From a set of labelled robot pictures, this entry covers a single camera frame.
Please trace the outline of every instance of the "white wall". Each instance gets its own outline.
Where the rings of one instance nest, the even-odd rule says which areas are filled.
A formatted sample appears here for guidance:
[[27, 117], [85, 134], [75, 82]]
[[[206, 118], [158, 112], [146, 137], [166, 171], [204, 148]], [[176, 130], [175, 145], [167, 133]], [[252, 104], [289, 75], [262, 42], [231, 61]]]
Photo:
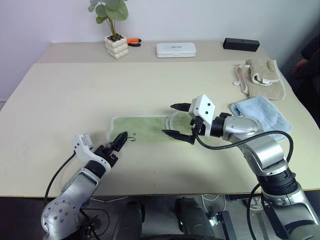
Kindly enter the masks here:
[[[319, 0], [128, 0], [118, 32], [147, 40], [256, 39], [281, 66], [320, 20]], [[48, 41], [98, 42], [89, 0], [17, 0], [1, 4], [0, 99], [6, 99]]]

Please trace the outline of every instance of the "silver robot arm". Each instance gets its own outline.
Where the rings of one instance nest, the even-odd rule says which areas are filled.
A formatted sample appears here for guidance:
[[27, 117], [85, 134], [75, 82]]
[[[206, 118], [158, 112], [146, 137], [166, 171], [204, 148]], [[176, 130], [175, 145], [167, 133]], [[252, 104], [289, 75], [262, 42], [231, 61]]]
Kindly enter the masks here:
[[41, 215], [42, 228], [47, 232], [44, 240], [62, 240], [80, 229], [80, 208], [97, 189], [103, 175], [111, 171], [119, 152], [128, 139], [128, 133], [120, 133], [107, 146], [99, 146], [93, 153], [88, 134], [80, 134], [72, 141], [78, 158], [86, 165], [80, 168], [63, 186], [61, 194], [47, 204]]
[[[264, 133], [261, 123], [251, 117], [235, 117], [221, 113], [214, 118], [215, 105], [206, 96], [200, 95], [192, 103], [177, 103], [172, 108], [188, 112], [192, 117], [192, 135], [180, 134], [175, 130], [162, 130], [170, 137], [194, 144], [195, 139], [206, 148], [199, 135], [207, 139], [222, 137], [235, 144], [239, 141]], [[271, 136], [264, 135], [237, 146], [256, 175], [267, 205], [264, 210], [276, 233], [281, 239], [320, 239], [319, 219], [309, 203], [295, 174], [288, 167], [283, 149]]]

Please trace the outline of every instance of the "white plastic box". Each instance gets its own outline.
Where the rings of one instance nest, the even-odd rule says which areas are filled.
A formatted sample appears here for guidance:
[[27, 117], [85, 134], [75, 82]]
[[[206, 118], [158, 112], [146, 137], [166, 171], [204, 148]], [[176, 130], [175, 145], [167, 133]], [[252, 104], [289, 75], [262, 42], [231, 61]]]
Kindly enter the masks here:
[[190, 58], [196, 56], [196, 46], [192, 42], [158, 43], [156, 56], [158, 58]]

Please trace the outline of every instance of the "floor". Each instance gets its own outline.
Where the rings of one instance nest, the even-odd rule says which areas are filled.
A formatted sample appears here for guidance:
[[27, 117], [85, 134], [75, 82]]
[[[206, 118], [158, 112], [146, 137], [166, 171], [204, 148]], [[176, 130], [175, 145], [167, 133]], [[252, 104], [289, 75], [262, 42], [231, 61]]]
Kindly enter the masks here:
[[[320, 191], [308, 191], [307, 196], [311, 204], [319, 214]], [[110, 223], [107, 231], [100, 236], [101, 240], [112, 239], [113, 229], [124, 206], [132, 200], [141, 201], [145, 204], [145, 222], [142, 225], [143, 237], [162, 234], [181, 234], [178, 222], [174, 213], [174, 204], [177, 198], [182, 196], [136, 196], [128, 197], [107, 204], [98, 201], [89, 201], [88, 208], [104, 209], [110, 215]], [[203, 208], [200, 195], [185, 196], [194, 198]], [[206, 195], [213, 199], [215, 195]], [[104, 200], [116, 197], [105, 197]], [[215, 201], [204, 201], [208, 211], [219, 212], [224, 207], [224, 197], [220, 195]], [[41, 198], [13, 198], [0, 197], [0, 233], [1, 239], [24, 240], [42, 239], [45, 235], [41, 227], [40, 216], [43, 208]], [[250, 239], [249, 229], [246, 221], [246, 207], [241, 200], [227, 200], [226, 211], [229, 211], [233, 227], [238, 240]], [[106, 214], [99, 210], [87, 211], [88, 215], [98, 215], [101, 220], [101, 228], [96, 233], [100, 234], [108, 225]], [[252, 228], [257, 239], [278, 240], [263, 210], [251, 211]], [[219, 224], [213, 227], [217, 238], [225, 239], [222, 226]]]

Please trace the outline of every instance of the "beige table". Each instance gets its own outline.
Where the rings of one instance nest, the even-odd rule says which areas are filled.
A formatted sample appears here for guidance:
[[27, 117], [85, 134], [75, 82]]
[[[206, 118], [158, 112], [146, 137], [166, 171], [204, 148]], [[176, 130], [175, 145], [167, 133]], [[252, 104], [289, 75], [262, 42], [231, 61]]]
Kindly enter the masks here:
[[[87, 44], [93, 49], [103, 47]], [[243, 60], [234, 61], [203, 60], [199, 51], [200, 61], [155, 58], [125, 62], [123, 58], [121, 62], [106, 58], [110, 62], [94, 62], [91, 56], [90, 61], [81, 62], [85, 58], [78, 56], [76, 61], [67, 53], [68, 45], [74, 48], [71, 43], [61, 47], [69, 62], [48, 63], [50, 54], [46, 52], [0, 111], [1, 196], [44, 196], [51, 177], [73, 152], [73, 137], [89, 133], [95, 146], [105, 144], [114, 116], [170, 114], [171, 104], [190, 102], [200, 94], [211, 98], [216, 114], [230, 113], [231, 103], [247, 98], [232, 84], [234, 68], [257, 54], [245, 52]], [[285, 99], [273, 103], [293, 126], [290, 168], [304, 189], [318, 189], [320, 131], [287, 82], [285, 90]], [[219, 138], [212, 143], [227, 144]], [[287, 154], [288, 142], [281, 145]], [[257, 183], [237, 148], [212, 151], [197, 143], [128, 142], [118, 156], [95, 195], [234, 194], [247, 193]], [[75, 157], [56, 178], [49, 195], [58, 195], [63, 183], [83, 165]]]

